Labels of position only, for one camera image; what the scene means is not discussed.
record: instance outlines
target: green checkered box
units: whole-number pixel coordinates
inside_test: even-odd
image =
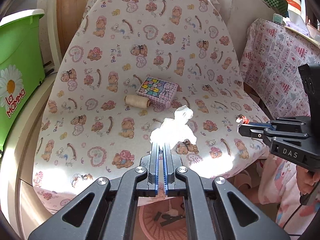
[[[268,5],[276,8],[283,17],[287,17],[288,2],[286,0],[265,0]]]

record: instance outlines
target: green plastic bin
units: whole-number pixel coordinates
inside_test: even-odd
[[[0,151],[19,111],[44,79],[39,46],[42,9],[26,10],[0,22]]]

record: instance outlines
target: teddy bear print fabric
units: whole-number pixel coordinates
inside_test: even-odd
[[[52,88],[35,154],[34,186],[49,211],[97,178],[139,166],[151,132],[183,105],[194,112],[188,125],[197,142],[179,142],[172,154],[200,176],[233,176],[268,151],[237,133],[240,114],[268,119],[243,91],[232,41],[212,2],[89,0]],[[125,105],[148,76],[178,84],[169,109]]]

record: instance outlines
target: human hand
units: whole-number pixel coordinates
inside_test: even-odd
[[[315,172],[313,175],[307,169],[296,166],[297,169],[297,185],[300,192],[310,194],[313,190],[313,185],[320,180],[320,172]]]

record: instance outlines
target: screw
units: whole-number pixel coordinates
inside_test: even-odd
[[[106,177],[100,177],[98,180],[97,180],[97,183],[99,185],[105,185],[106,183],[108,182],[108,179]]]
[[[186,173],[188,171],[188,168],[185,166],[180,166],[177,168],[178,172],[180,173]]]
[[[136,173],[144,173],[146,171],[145,167],[138,166],[135,168]]]
[[[217,184],[224,184],[226,182],[225,178],[224,177],[216,177],[214,179],[214,181],[217,183]]]

